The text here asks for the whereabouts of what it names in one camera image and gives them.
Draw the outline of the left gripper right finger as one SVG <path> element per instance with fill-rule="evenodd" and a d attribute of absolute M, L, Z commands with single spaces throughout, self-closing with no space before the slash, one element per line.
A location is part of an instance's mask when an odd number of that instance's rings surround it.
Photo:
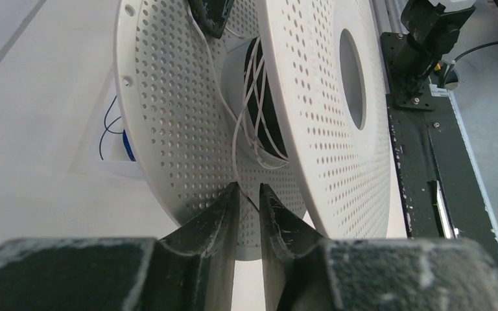
<path fill-rule="evenodd" d="M 335 240 L 259 189 L 267 310 L 498 310 L 498 269 L 476 242 Z"/>

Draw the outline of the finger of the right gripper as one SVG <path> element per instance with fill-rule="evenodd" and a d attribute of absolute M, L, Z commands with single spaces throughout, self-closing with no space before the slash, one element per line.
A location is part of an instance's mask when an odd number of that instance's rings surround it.
<path fill-rule="evenodd" d="M 188 0 L 190 11 L 200 30 L 215 39 L 224 34 L 234 0 Z"/>

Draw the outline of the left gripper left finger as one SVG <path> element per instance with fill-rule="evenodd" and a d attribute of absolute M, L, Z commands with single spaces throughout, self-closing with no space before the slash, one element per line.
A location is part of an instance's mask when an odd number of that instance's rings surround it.
<path fill-rule="evenodd" d="M 169 235 L 22 238 L 0 245 L 0 310 L 229 310 L 241 190 Z"/>

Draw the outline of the white cable spool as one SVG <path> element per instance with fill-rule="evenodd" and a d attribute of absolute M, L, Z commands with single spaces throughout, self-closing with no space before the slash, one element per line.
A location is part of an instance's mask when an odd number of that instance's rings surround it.
<path fill-rule="evenodd" d="M 390 208 L 385 83 L 369 1 L 236 1 L 229 24 L 260 41 L 289 160 L 262 167 L 227 112 L 228 82 L 242 78 L 243 40 L 202 38 L 187 1 L 121 1 L 115 76 L 137 164 L 158 203 L 184 224 L 230 182 L 243 206 L 238 260 L 261 258 L 254 206 L 269 184 L 298 216 L 332 238 L 383 238 Z"/>

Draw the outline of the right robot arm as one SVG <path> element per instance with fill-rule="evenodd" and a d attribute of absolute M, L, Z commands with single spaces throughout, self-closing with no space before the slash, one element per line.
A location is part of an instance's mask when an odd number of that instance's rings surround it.
<path fill-rule="evenodd" d="M 227 29 L 233 1 L 188 4 L 202 32 L 220 39 Z M 407 84 L 407 91 L 417 91 L 442 56 L 453 49 L 460 29 L 474 11 L 474 1 L 407 1 L 400 22 L 408 34 L 390 61 L 393 72 Z"/>

